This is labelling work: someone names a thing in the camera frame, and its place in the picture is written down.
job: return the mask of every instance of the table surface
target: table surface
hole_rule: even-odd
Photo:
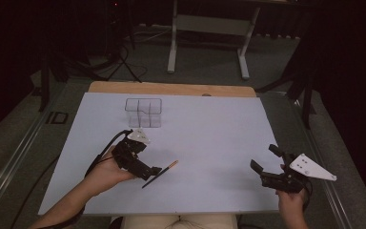
[[[116,107],[131,97],[160,97],[164,106],[162,127],[144,129],[152,142],[140,160],[162,168],[176,159],[179,163],[145,189],[142,179],[120,183],[91,199],[85,214],[277,211],[274,190],[262,187],[249,166],[254,159],[266,171],[279,173],[277,164],[282,162],[268,151],[275,138],[252,88],[94,82],[81,102],[39,214],[79,182],[116,134],[114,129],[129,129],[126,114]]]

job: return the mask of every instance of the forearm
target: forearm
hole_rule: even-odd
[[[296,217],[293,219],[284,219],[288,229],[308,229],[308,225],[304,217]]]
[[[52,226],[74,217],[93,197],[93,195],[87,191],[89,189],[86,188],[87,184],[84,181],[85,180],[80,182],[63,196],[46,214],[29,228]]]

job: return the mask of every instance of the clear acrylic box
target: clear acrylic box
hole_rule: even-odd
[[[158,128],[161,126],[162,100],[160,98],[128,98],[125,110],[129,127]]]

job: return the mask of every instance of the dark background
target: dark background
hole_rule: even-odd
[[[77,8],[71,0],[0,0],[0,121],[33,90],[30,75],[40,69],[44,34],[55,42],[56,49],[74,59],[86,60],[88,52],[105,50],[103,34],[108,34],[108,28],[106,13],[101,10],[104,5],[100,5],[103,2],[96,2],[96,13],[85,12],[90,17],[84,18],[90,20],[81,21],[74,10],[90,7]],[[366,1],[324,1],[322,6],[325,10],[315,20],[309,11],[265,8],[255,32],[272,38],[302,37],[288,67],[315,70],[314,88],[321,93],[366,184]],[[169,0],[136,0],[133,23],[170,25],[171,8]],[[216,7],[203,13],[219,10]],[[97,36],[87,37],[85,28],[97,28]]]

